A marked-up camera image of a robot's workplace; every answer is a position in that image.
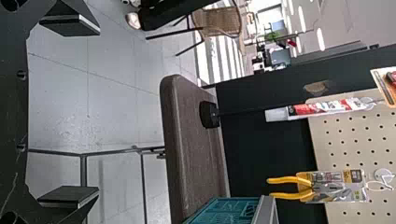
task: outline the table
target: table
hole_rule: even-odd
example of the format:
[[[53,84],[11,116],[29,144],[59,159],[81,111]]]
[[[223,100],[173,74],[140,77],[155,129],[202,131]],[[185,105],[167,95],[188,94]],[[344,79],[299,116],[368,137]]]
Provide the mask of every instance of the table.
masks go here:
[[[201,124],[199,104],[216,102],[207,91],[175,75],[161,83],[172,223],[182,223],[212,198],[229,197],[228,176],[219,129]]]

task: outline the floor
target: floor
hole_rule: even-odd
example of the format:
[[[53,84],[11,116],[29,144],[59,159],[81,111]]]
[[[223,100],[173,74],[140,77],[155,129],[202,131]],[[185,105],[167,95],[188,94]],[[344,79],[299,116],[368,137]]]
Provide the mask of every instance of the floor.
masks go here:
[[[120,0],[88,0],[102,34],[65,38],[37,25],[28,39],[30,148],[71,152],[163,144],[159,84],[181,74],[197,82],[192,34],[146,41],[127,27]],[[164,161],[145,158],[148,223],[170,223]],[[135,154],[89,159],[90,186],[100,199],[90,224],[144,223],[140,160]],[[35,197],[79,185],[79,161],[29,155],[27,184]]]

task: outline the teal crate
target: teal crate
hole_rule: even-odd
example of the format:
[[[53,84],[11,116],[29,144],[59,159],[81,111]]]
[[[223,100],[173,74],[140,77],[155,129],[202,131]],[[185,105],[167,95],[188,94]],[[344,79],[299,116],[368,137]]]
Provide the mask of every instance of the teal crate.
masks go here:
[[[212,199],[183,224],[250,224],[260,198]]]

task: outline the black table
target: black table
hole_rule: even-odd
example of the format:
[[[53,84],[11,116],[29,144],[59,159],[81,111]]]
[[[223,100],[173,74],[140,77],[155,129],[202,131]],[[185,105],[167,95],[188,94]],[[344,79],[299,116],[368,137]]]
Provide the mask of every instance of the black table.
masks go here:
[[[295,185],[269,186],[265,180],[318,169],[308,121],[267,123],[257,108],[304,103],[314,97],[304,85],[324,80],[335,86],[323,95],[375,88],[370,69],[395,66],[395,58],[393,45],[218,84],[219,110],[231,114],[221,118],[221,128],[232,197],[295,191]],[[279,223],[328,222],[322,204],[276,203]]]

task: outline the white wall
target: white wall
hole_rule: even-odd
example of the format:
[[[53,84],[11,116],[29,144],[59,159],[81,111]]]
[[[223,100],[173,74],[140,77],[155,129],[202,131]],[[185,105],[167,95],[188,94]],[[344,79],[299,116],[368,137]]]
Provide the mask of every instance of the white wall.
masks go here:
[[[356,40],[367,45],[385,46],[396,43],[396,26],[392,25],[395,0],[325,0],[320,13],[318,0],[293,0],[294,15],[290,15],[293,32],[301,31],[298,6],[304,11],[307,29],[321,28],[326,48],[339,46]],[[319,50],[316,31],[300,36],[302,53]]]

